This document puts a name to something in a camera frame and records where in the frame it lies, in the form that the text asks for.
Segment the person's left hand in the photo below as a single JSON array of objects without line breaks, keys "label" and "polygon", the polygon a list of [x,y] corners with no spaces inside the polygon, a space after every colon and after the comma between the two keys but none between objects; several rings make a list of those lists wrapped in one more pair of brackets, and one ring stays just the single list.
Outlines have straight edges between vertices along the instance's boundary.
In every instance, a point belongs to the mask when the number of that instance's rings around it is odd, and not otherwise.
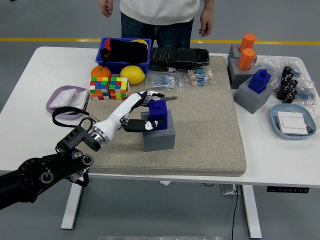
[{"label": "person's left hand", "polygon": [[200,15],[199,35],[206,37],[211,34],[214,26],[214,14],[210,10],[203,10]]}]

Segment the person's right hand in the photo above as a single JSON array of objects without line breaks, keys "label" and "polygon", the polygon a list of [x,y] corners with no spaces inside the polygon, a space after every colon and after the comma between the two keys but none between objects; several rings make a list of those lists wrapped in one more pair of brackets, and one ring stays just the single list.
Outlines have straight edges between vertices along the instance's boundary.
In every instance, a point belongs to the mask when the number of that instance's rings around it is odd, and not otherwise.
[{"label": "person's right hand", "polygon": [[112,15],[113,12],[113,0],[98,0],[100,12],[107,18]]}]

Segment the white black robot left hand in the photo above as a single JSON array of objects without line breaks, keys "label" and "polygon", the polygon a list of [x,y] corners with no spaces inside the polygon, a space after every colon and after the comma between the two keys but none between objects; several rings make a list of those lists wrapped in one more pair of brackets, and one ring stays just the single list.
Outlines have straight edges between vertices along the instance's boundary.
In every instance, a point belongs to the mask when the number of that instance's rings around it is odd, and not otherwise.
[{"label": "white black robot left hand", "polygon": [[97,122],[89,133],[99,143],[109,143],[116,131],[123,128],[126,132],[143,133],[154,130],[164,120],[129,119],[130,113],[140,106],[147,107],[149,102],[156,102],[156,97],[163,98],[165,95],[153,90],[146,90],[131,94],[123,101],[104,121]]}]

